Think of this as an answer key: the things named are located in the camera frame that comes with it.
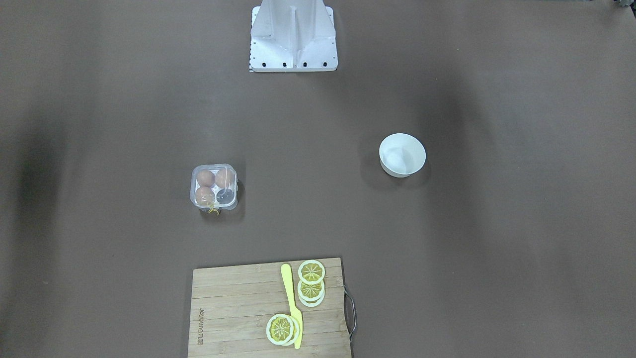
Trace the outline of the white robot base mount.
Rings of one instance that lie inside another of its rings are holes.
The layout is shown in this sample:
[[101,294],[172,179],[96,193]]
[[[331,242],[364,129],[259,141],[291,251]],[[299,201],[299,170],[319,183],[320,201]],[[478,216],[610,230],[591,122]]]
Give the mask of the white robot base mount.
[[322,0],[264,0],[250,20],[250,71],[337,70],[334,11]]

